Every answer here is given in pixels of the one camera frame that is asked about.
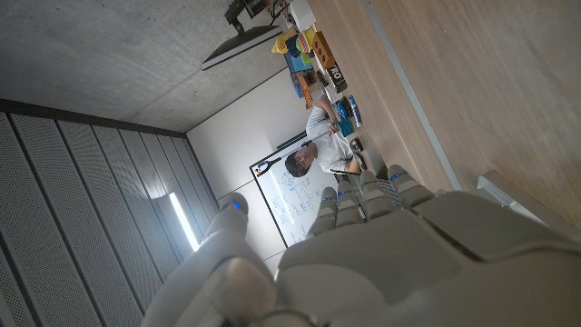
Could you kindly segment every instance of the concrete ceiling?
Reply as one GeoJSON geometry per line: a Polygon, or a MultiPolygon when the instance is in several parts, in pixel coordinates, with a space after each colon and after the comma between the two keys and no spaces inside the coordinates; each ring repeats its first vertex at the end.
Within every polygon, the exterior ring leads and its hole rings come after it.
{"type": "Polygon", "coordinates": [[[2,0],[0,98],[188,131],[286,66],[269,41],[201,70],[236,35],[230,2],[2,0]]]}

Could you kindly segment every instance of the white t-shirt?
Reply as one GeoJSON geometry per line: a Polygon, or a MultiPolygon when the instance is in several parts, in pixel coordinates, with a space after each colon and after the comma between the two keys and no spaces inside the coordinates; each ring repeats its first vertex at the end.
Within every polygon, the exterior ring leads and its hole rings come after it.
{"type": "Polygon", "coordinates": [[[340,132],[329,136],[330,119],[326,118],[325,110],[318,106],[312,107],[312,112],[307,122],[307,137],[310,140],[325,133],[320,139],[313,141],[319,150],[320,168],[332,173],[332,170],[345,171],[347,160],[353,156],[353,152],[349,148],[349,142],[340,132]]]}

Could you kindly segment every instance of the person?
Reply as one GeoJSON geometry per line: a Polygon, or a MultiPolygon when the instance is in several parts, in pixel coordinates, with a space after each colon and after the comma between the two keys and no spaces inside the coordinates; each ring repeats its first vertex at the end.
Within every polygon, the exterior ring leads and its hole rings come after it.
{"type": "Polygon", "coordinates": [[[339,130],[337,116],[325,95],[313,106],[306,130],[310,140],[325,133],[326,135],[313,140],[308,146],[287,157],[285,165],[293,177],[307,174],[315,159],[319,161],[320,168],[327,173],[333,173],[332,170],[361,173],[349,142],[337,133],[339,130]]]}

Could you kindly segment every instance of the whiteboard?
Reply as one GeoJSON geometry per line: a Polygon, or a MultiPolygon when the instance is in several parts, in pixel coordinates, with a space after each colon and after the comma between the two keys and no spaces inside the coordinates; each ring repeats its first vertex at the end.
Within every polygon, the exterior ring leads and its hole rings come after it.
{"type": "Polygon", "coordinates": [[[320,169],[317,160],[309,172],[294,178],[287,171],[282,158],[271,169],[261,176],[256,175],[256,167],[265,160],[276,159],[277,155],[285,154],[293,148],[299,148],[308,138],[302,137],[278,152],[269,155],[251,166],[256,181],[266,205],[276,223],[282,240],[287,247],[305,239],[310,226],[317,217],[320,196],[327,186],[337,188],[337,179],[332,173],[320,169]]]}

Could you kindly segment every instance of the wooden table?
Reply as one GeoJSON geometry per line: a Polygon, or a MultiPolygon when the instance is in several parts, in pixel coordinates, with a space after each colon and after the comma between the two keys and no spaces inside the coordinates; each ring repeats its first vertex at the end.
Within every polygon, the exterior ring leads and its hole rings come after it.
{"type": "Polygon", "coordinates": [[[387,166],[452,189],[366,4],[462,188],[496,170],[581,228],[579,1],[309,3],[387,166]]]}

